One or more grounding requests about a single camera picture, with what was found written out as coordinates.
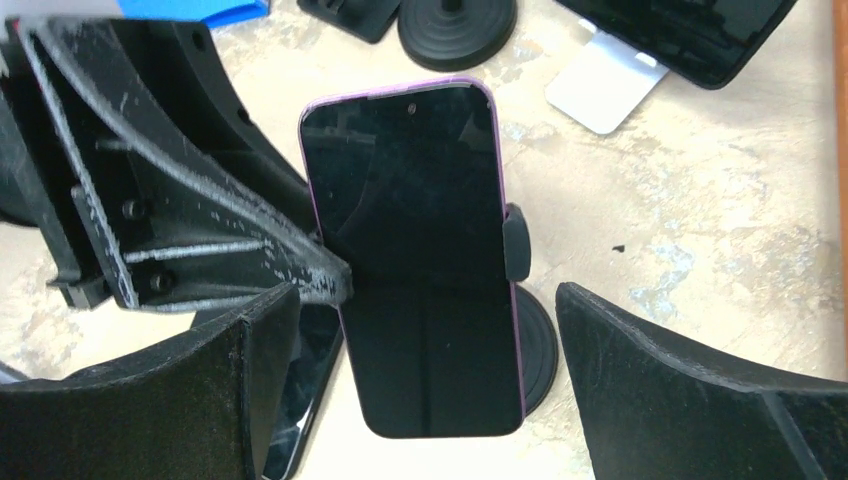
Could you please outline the purple-cased phone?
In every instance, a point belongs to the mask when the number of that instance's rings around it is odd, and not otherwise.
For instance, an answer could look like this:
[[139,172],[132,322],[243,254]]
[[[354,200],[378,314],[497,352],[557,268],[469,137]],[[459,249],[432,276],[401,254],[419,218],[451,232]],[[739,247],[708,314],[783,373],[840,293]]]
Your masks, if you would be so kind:
[[445,77],[318,100],[298,136],[362,416],[390,439],[493,437],[525,418],[491,92]]

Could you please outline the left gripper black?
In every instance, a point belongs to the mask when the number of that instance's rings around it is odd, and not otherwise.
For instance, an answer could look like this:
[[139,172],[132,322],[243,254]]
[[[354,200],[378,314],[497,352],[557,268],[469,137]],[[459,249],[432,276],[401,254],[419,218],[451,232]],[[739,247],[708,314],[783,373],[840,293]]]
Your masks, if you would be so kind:
[[1,31],[1,220],[40,230],[74,308],[224,309],[278,284],[338,305],[349,266],[173,123],[111,22],[25,17]]

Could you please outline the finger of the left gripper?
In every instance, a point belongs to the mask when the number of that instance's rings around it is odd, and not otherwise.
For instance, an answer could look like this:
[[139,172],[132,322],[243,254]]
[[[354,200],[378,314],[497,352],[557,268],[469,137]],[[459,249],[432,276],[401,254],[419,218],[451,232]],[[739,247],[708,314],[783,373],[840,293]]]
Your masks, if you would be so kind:
[[141,80],[188,140],[307,233],[307,184],[251,120],[201,22],[113,20]]

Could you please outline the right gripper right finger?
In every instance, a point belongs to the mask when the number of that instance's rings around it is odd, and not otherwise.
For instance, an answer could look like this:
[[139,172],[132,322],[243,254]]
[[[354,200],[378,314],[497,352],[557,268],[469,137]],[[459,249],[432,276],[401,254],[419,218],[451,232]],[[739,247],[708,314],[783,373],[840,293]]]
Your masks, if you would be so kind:
[[847,386],[751,362],[573,283],[561,344],[598,479],[843,479]]

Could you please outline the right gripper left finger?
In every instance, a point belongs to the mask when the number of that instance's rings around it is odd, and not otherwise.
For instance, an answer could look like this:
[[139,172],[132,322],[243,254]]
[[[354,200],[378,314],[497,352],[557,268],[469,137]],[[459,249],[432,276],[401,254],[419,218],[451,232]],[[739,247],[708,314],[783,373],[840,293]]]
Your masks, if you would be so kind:
[[298,330],[280,285],[137,352],[1,389],[5,479],[258,479]]

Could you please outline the black round-base pole stand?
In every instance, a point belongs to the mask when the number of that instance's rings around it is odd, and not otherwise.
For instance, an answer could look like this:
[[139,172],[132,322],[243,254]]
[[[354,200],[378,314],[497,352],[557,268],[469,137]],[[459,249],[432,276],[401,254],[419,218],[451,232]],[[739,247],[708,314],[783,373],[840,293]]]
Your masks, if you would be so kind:
[[458,72],[500,51],[517,18],[516,0],[405,0],[398,11],[398,36],[418,65]]

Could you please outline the black folding phone stand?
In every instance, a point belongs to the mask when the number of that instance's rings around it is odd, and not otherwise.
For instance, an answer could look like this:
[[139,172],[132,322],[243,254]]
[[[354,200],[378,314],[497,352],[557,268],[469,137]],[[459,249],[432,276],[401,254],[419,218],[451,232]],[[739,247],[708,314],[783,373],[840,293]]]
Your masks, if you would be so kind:
[[305,13],[369,44],[391,26],[400,0],[298,0]]

